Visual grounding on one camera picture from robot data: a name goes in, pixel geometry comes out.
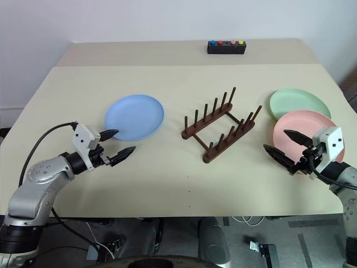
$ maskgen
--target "black cable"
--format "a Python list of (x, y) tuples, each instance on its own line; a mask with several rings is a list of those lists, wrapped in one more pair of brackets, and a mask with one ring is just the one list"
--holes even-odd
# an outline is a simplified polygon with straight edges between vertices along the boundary
[(27, 157), (27, 159), (26, 159), (26, 161), (25, 161), (25, 163), (24, 163), (24, 165), (23, 165), (23, 168), (22, 168), (22, 171), (21, 171), (21, 175), (20, 175), (20, 180), (19, 180), (19, 182), (18, 182), (18, 186), (19, 186), (19, 187), (20, 187), (20, 186), (22, 185), (22, 183), (23, 183), (23, 177), (24, 177), (24, 175), (25, 175), (27, 165), (28, 165), (28, 163), (30, 162), (33, 153), (35, 152), (35, 150), (37, 149), (37, 147), (38, 147), (38, 145), (41, 143), (41, 141), (42, 141), (49, 133), (51, 133), (53, 130), (56, 130), (56, 129), (60, 128), (60, 127), (65, 127), (65, 126), (71, 126), (71, 127), (73, 128), (73, 130), (74, 130), (77, 125), (78, 125), (77, 122), (70, 122), (70, 123), (64, 123), (64, 124), (57, 125), (57, 126), (51, 128), (50, 130), (47, 130), (47, 131), (45, 132), (45, 134), (43, 134), (43, 135), (39, 138), (39, 140), (38, 140), (38, 141), (35, 143), (35, 145), (33, 146), (31, 152), (29, 153), (29, 155), (28, 155), (28, 157)]
[(44, 251), (44, 252), (38, 254), (36, 257), (40, 257), (40, 256), (42, 256), (42, 255), (44, 255), (44, 254), (47, 254), (47, 253), (53, 251), (53, 250), (59, 250), (59, 249), (61, 249), (61, 248), (75, 248), (75, 249), (77, 249), (77, 250), (82, 250), (82, 251), (88, 252), (88, 250), (86, 250), (85, 248), (82, 248), (82, 247), (76, 247), (76, 246), (59, 246), (59, 247), (53, 247), (53, 248), (51, 248), (51, 249), (49, 249), (49, 250), (46, 250), (46, 251)]
[[(25, 175), (25, 172), (26, 172), (26, 168), (27, 168), (27, 165), (28, 163), (30, 162), (31, 160), (31, 157), (33, 155), (33, 153), (36, 151), (37, 147), (39, 146), (39, 144), (41, 143), (41, 141), (49, 134), (51, 133), (53, 130), (56, 130), (60, 127), (65, 127), (65, 126), (71, 126), (73, 128), (73, 130), (76, 129), (76, 126), (78, 125), (77, 122), (69, 122), (69, 123), (64, 123), (64, 124), (60, 124), (60, 125), (57, 125), (51, 129), (49, 129), (48, 131), (46, 131), (40, 138), (39, 140), (35, 143), (35, 145), (33, 146), (31, 152), (29, 153), (23, 167), (22, 167), (22, 171), (21, 171), (21, 175), (20, 175), (20, 180), (18, 182), (18, 186), (20, 187), (23, 183), (23, 177)], [(55, 218), (57, 219), (58, 223), (61, 224), (64, 228), (66, 228), (69, 232), (73, 233), (74, 235), (78, 236), (79, 238), (81, 238), (82, 240), (84, 240), (85, 242), (87, 242), (88, 244), (90, 244), (91, 246), (94, 247), (94, 249), (97, 251), (98, 253), (98, 256), (100, 255), (100, 252), (99, 252), (99, 249), (97, 248), (97, 244), (92, 242), (91, 240), (89, 240), (88, 238), (86, 238), (85, 236), (82, 236), (80, 233), (76, 232), (75, 230), (73, 230), (71, 227), (69, 227), (68, 225), (66, 225), (62, 220), (61, 218), (57, 215), (55, 209), (52, 207), (52, 213), (53, 215), (55, 216)]]
[(338, 183), (338, 182), (336, 182), (336, 181), (334, 181), (334, 180), (331, 180), (330, 178), (328, 178), (328, 177), (322, 175), (321, 173), (319, 173), (319, 172), (315, 169), (315, 167), (314, 167), (314, 165), (313, 165), (313, 160), (314, 160), (314, 156), (313, 156), (313, 155), (309, 155), (309, 157), (308, 157), (308, 166), (309, 166), (309, 168), (312, 170), (312, 172), (315, 173), (316, 176), (317, 176), (320, 180), (322, 180), (322, 181), (324, 181), (324, 182), (329, 182), (329, 183), (331, 183), (331, 184), (335, 184), (335, 185), (338, 185), (338, 186), (341, 186), (341, 187), (344, 187), (344, 188), (348, 188), (348, 189), (351, 189), (351, 190), (357, 190), (357, 187), (356, 187), (356, 186), (348, 185), (348, 184), (343, 184), (343, 183)]

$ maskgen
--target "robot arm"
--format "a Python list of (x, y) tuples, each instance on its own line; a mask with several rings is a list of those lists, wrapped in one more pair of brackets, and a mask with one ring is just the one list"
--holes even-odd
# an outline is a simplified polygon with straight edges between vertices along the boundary
[(321, 130), (311, 139), (297, 131), (284, 130), (294, 142), (307, 147), (300, 161), (295, 162), (279, 149), (264, 145), (266, 152), (293, 175), (297, 171), (310, 174), (330, 185), (344, 207), (344, 225), (347, 236), (345, 268), (357, 267), (357, 169), (334, 160), (343, 150), (340, 127)]
[(114, 166), (135, 149), (130, 147), (116, 156), (103, 156), (99, 141), (118, 131), (98, 133), (91, 127), (77, 125), (73, 144), (76, 152), (39, 162), (31, 167), (24, 183), (9, 201), (8, 212), (0, 229), (0, 267), (21, 267), (33, 262), (42, 229), (50, 215), (58, 192), (76, 174), (106, 164)]

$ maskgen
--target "green plate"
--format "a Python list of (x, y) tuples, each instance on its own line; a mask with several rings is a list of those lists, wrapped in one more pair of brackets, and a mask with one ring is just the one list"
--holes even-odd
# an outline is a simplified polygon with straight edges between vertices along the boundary
[(296, 110), (312, 110), (331, 119), (326, 104), (315, 95), (300, 89), (282, 89), (270, 97), (270, 111), (276, 120)]

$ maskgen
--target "gray floor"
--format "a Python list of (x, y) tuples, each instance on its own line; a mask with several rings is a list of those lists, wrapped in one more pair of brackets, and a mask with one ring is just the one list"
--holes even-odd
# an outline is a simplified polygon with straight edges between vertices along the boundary
[[(197, 256), (197, 222), (199, 218), (166, 218), (164, 235), (158, 254)], [(264, 267), (260, 255), (249, 249), (246, 240), (253, 237), (260, 243), (275, 244), (281, 267), (341, 267), (345, 243), (342, 216), (340, 214), (287, 217), (278, 220), (265, 219), (256, 227), (235, 222), (229, 218), (224, 225), (233, 267)], [(128, 236), (139, 224), (139, 219), (116, 219), (112, 226), (92, 224), (98, 241)], [(84, 222), (67, 223), (87, 237), (90, 236)], [(47, 227), (40, 242), (44, 251), (56, 246), (87, 247), (80, 239), (61, 226)], [(76, 249), (60, 249), (39, 256), (34, 267), (85, 267), (94, 264), (85, 260), (86, 253)]]

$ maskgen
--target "white cable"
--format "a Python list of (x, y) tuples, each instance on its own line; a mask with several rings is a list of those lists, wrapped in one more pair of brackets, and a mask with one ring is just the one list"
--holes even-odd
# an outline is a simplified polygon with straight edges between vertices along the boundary
[(90, 228), (89, 223), (86, 222), (86, 224), (88, 225), (89, 231), (90, 231), (91, 235), (93, 236), (94, 241), (95, 241), (97, 244), (99, 244), (99, 245), (101, 245), (102, 247), (104, 247), (104, 248), (107, 250), (107, 252), (111, 255), (111, 257), (112, 257), (113, 259), (115, 259), (114, 255), (113, 255), (113, 253), (110, 251), (110, 249), (107, 248), (107, 247), (106, 247), (105, 245), (103, 245), (102, 243), (99, 243), (99, 242), (97, 241), (97, 239), (95, 238), (95, 235), (94, 235), (93, 231), (92, 231), (91, 228)]
[(250, 224), (250, 223), (249, 223), (249, 221), (252, 219), (252, 216), (250, 216), (248, 220), (246, 220), (246, 219), (242, 216), (243, 221), (237, 220), (234, 216), (232, 216), (232, 218), (233, 218), (235, 221), (237, 221), (237, 222), (244, 222), (246, 225), (251, 226), (251, 227), (254, 227), (254, 226), (258, 226), (259, 224), (261, 224), (261, 222), (264, 220), (265, 216), (263, 216), (262, 219), (261, 219), (259, 222), (255, 223), (255, 224)]
[(252, 219), (252, 216), (249, 217), (249, 219), (244, 219), (243, 216), (241, 216), (243, 218), (242, 221), (238, 220), (237, 218), (235, 218), (234, 216), (232, 216), (233, 220), (235, 220), (236, 222), (249, 222)]

